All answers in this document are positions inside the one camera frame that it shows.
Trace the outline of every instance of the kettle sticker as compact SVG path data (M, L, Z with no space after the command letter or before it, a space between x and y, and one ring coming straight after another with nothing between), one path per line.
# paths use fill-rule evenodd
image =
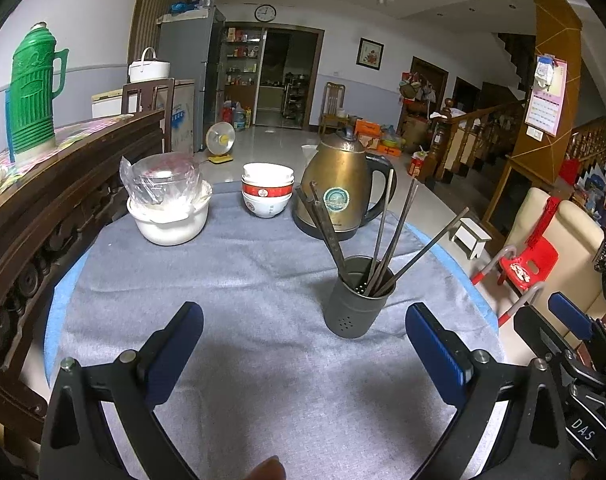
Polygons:
M338 213L349 205L350 194L342 187L331 187L323 195L323 202L329 211Z

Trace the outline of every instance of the grey tablecloth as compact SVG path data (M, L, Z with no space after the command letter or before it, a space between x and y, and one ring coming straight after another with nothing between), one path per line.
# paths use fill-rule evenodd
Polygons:
M153 245L131 216L103 229L72 294L58 360L110 362L195 301L203 336L155 413L198 476L238 480L277 454L292 479L407 480L454 413L405 335L407 306L423 301L470 348L502 360L497 334L429 253L365 336L337 337L321 315L336 279L323 242L299 231L290 209L254 217L238 189L217 186L204 230L181 246ZM384 244L394 227L389 219ZM359 229L345 254L371 254L377 228ZM420 247L406 230L392 268ZM106 412L128 471L145 478L113 407Z

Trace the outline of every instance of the clock face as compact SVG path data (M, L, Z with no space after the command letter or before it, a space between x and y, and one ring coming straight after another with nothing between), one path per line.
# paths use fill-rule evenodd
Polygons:
M276 9L269 4L259 5L254 11L254 17L259 22L271 22L276 18Z

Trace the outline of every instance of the white stool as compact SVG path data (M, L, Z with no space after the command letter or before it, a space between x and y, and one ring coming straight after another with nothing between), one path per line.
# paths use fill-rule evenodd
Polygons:
M468 260L473 260L481 255L485 247L485 243L489 242L492 237L483 231L471 218L462 218L458 229L454 231L451 241L458 238L463 242L463 245L472 252L467 257Z

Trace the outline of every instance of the red scarf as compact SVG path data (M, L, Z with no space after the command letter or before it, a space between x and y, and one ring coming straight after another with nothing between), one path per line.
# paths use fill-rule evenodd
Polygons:
M545 229L547 229L547 226L552 221L552 218L554 218L560 203L561 199L554 196L547 199L547 203L545 203L545 208L543 209L543 214L541 215L541 218L538 219L536 227L534 227L532 234L529 235L528 241L526 242L530 249L534 247L538 240L543 236Z

